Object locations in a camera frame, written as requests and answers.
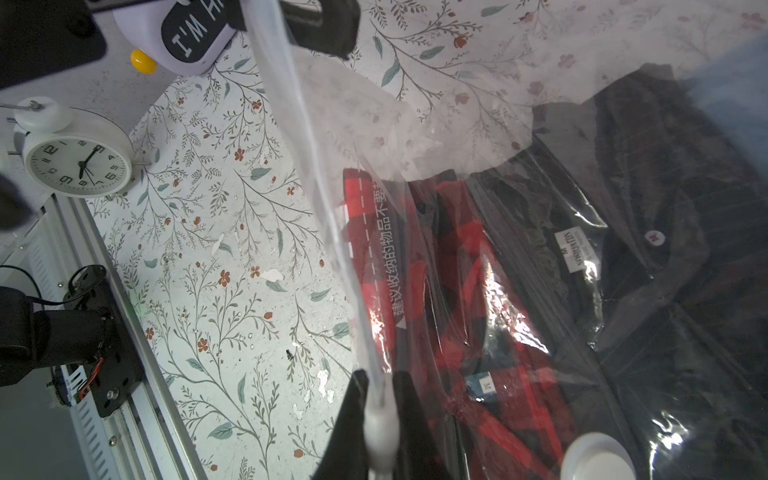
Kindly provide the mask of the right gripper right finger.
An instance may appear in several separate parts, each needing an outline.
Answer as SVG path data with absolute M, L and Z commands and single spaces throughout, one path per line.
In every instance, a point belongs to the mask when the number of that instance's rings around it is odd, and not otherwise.
M 449 479 L 450 474 L 438 454 L 411 376 L 407 372 L 395 372 L 392 382 L 400 427 L 393 478 Z

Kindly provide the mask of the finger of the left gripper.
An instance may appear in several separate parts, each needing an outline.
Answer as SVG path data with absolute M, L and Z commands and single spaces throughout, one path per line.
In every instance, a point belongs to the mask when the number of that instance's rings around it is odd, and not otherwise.
M 356 48 L 361 9 L 354 0 L 321 0 L 311 9 L 288 1 L 241 1 L 239 29 L 265 56 L 301 47 L 340 59 Z

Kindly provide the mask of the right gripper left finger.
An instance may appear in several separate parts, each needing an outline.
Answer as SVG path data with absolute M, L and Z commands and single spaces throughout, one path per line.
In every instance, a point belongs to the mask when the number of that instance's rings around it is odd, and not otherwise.
M 369 475 L 363 433 L 369 381 L 364 370 L 352 373 L 326 451 L 313 480 L 365 480 Z

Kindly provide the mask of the red black plaid shirt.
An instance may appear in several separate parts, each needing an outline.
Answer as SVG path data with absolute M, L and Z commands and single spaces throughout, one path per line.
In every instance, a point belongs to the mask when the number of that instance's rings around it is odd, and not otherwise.
M 413 381 L 449 479 L 555 479 L 577 429 L 465 180 L 343 174 L 377 353 Z

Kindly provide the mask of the clear plastic vacuum bag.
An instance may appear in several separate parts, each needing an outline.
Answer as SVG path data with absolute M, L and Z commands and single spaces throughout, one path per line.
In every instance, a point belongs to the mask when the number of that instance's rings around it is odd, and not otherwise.
M 316 478 L 766 477 L 765 2 L 238 9 L 351 307 Z

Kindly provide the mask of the dark grey shirt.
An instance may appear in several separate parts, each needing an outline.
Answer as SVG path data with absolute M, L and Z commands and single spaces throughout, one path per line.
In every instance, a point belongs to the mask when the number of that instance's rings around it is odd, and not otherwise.
M 767 188 L 667 65 L 536 108 L 473 174 L 578 433 L 645 479 L 767 475 Z

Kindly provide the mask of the light blue shirt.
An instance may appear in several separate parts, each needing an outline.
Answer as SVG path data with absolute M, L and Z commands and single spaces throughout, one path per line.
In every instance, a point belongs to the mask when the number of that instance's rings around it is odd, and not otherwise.
M 699 68 L 683 85 L 694 104 L 766 178 L 767 36 Z

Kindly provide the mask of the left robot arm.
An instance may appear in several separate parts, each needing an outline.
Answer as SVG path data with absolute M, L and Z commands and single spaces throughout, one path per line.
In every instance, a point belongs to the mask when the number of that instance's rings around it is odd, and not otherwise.
M 238 379 L 241 353 L 303 387 L 347 379 L 337 283 L 273 114 L 237 35 L 206 73 L 176 80 L 141 119 L 132 165 L 95 155 L 80 173 L 46 153 L 31 172 L 13 166 L 18 196 L 117 187 L 88 198 L 108 257 L 78 267 L 64 293 L 74 316 L 106 322 L 103 344 L 83 358 L 96 389 L 127 389 L 147 374 L 107 283 L 109 265 L 166 380 Z

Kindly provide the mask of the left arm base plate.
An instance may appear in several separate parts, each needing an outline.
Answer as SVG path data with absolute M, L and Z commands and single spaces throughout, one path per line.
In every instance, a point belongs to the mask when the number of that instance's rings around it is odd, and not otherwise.
M 69 292 L 51 318 L 49 352 L 58 364 L 80 365 L 86 380 L 74 399 L 91 398 L 102 418 L 124 403 L 145 371 L 102 265 L 88 265 L 70 279 Z

